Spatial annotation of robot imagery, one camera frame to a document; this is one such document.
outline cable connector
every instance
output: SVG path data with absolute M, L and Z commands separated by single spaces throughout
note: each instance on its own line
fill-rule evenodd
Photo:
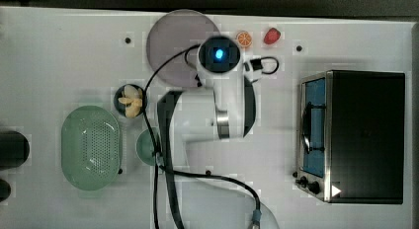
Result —
M 261 217 L 262 212 L 259 209 L 253 210 L 252 224 L 249 229 L 260 229 L 261 228 Z
M 161 156 L 160 152 L 156 152 L 156 165 L 159 169 L 164 167 L 163 157 Z

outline oven knob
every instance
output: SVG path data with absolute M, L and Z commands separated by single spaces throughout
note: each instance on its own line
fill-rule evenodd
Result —
M 302 188 L 306 188 L 308 179 L 306 177 L 301 177 L 299 180 L 295 180 L 295 182 L 299 184 Z
M 307 186 L 308 186 L 308 190 L 311 191 L 312 193 L 314 194 L 320 193 L 320 185 L 318 184 L 318 182 L 312 182 L 308 184 Z

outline oven window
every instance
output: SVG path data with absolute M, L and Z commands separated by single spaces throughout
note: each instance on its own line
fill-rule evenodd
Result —
M 323 178 L 324 175 L 324 116 L 326 105 L 326 82 L 318 79 L 305 83 L 305 110 L 303 121 L 308 128 L 304 145 L 303 170 Z

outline blue led light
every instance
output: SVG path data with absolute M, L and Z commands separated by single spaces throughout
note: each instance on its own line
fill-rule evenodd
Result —
M 224 51 L 222 51 L 222 49 L 218 49 L 216 52 L 215 52 L 215 58 L 217 58 L 217 59 L 222 59 L 222 57 L 224 56 Z

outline green colander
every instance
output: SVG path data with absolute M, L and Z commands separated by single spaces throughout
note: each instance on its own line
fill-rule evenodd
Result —
M 84 191 L 96 191 L 117 175 L 121 165 L 120 128 L 102 108 L 86 106 L 68 115 L 61 129 L 61 168 Z

